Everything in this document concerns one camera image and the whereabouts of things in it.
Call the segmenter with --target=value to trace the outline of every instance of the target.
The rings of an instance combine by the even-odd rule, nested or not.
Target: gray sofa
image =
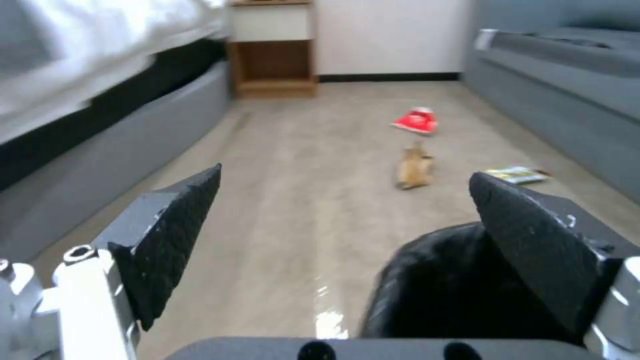
[[[464,82],[640,202],[640,0],[477,0]]]

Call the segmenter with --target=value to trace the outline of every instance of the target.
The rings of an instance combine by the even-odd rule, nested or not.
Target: black baseboard
[[[321,83],[352,83],[356,81],[457,81],[459,72],[412,72],[400,74],[337,74],[319,75]]]

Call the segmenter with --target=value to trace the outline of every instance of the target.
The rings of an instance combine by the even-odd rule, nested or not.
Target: screw
[[[9,281],[13,280],[15,272],[13,271],[13,263],[11,261],[0,258],[0,277]]]
[[[98,252],[91,245],[80,245],[67,250],[67,252],[62,255],[62,260],[65,265],[73,265],[95,256],[98,256]]]

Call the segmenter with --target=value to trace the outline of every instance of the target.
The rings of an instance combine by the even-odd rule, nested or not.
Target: open shelf
[[[309,40],[231,43],[238,96],[315,96],[311,46]]]

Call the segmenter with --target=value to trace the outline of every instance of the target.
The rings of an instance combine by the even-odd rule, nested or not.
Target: white wall
[[[316,0],[319,74],[458,72],[473,0]]]

